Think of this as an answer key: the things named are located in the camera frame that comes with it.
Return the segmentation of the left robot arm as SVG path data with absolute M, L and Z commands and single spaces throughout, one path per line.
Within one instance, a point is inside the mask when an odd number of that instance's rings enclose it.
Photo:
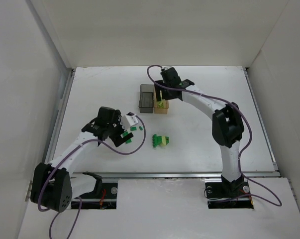
M 91 172 L 73 176 L 76 168 L 85 161 L 87 154 L 110 139 L 119 147 L 133 138 L 127 132 L 139 123 L 133 113 L 122 115 L 120 110 L 101 107 L 98 115 L 81 129 L 75 141 L 58 157 L 48 163 L 39 163 L 32 180 L 31 202 L 38 210 L 65 211 L 74 198 L 85 193 L 98 194 L 102 187 L 102 177 Z

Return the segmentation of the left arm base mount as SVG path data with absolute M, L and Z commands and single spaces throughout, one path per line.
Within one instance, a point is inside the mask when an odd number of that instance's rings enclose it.
M 85 172 L 71 177 L 72 200 L 68 209 L 116 209 L 118 182 Z

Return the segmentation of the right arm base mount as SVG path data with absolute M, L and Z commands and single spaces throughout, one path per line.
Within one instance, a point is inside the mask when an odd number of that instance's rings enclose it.
M 232 192 L 225 190 L 222 182 L 205 182 L 204 196 L 209 209 L 254 209 L 249 193 L 246 181 Z

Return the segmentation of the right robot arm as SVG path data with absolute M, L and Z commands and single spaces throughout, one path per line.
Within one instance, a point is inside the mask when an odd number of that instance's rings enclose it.
M 156 98 L 180 99 L 203 112 L 212 121 L 212 137 L 220 147 L 222 181 L 233 183 L 241 180 L 238 154 L 244 125 L 235 103 L 228 103 L 208 96 L 194 82 L 181 80 L 173 67 L 161 69 L 162 80 L 155 82 Z

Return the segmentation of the dark green studded lego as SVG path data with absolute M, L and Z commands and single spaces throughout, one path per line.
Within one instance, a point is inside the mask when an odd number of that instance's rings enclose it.
M 157 146 L 159 146 L 161 144 L 161 136 L 158 136 L 157 134 L 154 134 L 152 136 L 152 146 L 153 148 L 156 148 Z

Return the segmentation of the lime lego hollow brick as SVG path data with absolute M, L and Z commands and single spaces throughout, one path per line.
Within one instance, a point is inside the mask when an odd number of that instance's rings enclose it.
M 157 102 L 157 108 L 165 108 L 166 107 L 166 101 L 158 101 Z

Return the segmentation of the dark green lego plate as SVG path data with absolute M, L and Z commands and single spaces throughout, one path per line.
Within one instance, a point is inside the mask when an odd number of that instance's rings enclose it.
M 121 137 L 124 140 L 125 144 L 129 144 L 132 143 L 133 133 L 126 131 L 121 135 Z

